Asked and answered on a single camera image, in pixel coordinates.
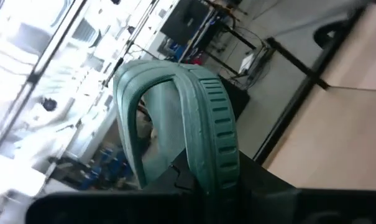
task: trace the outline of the black metal leg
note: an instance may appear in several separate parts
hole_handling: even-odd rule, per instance
[[[208,55],[209,57],[211,57],[214,61],[216,61],[217,63],[219,63],[220,65],[222,65],[224,68],[228,69],[229,71],[231,71],[235,76],[239,77],[240,74],[239,72],[237,72],[236,70],[234,70],[233,68],[231,68],[229,65],[227,65],[226,63],[224,63],[222,60],[220,60],[219,58],[215,57],[214,55],[212,55],[211,53],[207,52],[207,51],[203,51],[206,55]]]
[[[277,50],[281,55],[283,55],[287,60],[289,60],[294,66],[296,66],[301,72],[310,77],[317,85],[322,89],[327,90],[330,85],[327,84],[323,79],[319,77],[320,74],[315,74],[312,69],[308,68],[303,62],[298,60],[292,53],[290,53],[286,48],[284,48],[279,42],[277,42],[273,37],[268,38],[267,42],[269,46]]]
[[[226,24],[224,24],[223,22],[221,23],[222,26],[228,31],[230,32],[233,36],[235,36],[236,38],[238,38],[241,42],[243,42],[244,44],[246,44],[247,46],[249,46],[252,50],[255,50],[257,49],[256,46],[254,46],[253,44],[251,44],[248,40],[246,40],[244,37],[242,37],[240,34],[238,34],[236,31],[232,30],[229,26],[227,26]]]

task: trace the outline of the green rubber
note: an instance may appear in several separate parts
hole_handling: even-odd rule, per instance
[[[140,186],[145,187],[148,181],[137,150],[137,105],[149,88],[169,81],[180,95],[190,170],[211,202],[233,201],[239,177],[239,150],[231,102],[218,76],[198,65],[136,60],[116,71],[117,122],[126,156]]]

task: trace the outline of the computer monitor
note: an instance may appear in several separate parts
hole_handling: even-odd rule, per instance
[[[160,31],[177,44],[186,45],[208,12],[209,7],[199,0],[180,0]]]

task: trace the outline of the office desk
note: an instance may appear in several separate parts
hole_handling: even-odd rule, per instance
[[[334,60],[323,65],[327,66],[324,77],[340,82],[327,90],[318,86],[311,90],[265,161],[270,172],[296,187],[376,190],[376,81],[357,82],[358,73],[333,70],[355,65],[352,58],[343,55],[365,49],[369,39],[376,38],[356,32],[369,18],[376,19],[376,5],[369,6],[356,22],[342,47],[337,48]],[[366,54],[376,64],[376,51],[367,49]],[[362,70],[362,77],[376,80],[376,65],[358,65],[357,69]],[[373,90],[363,90],[365,86]]]

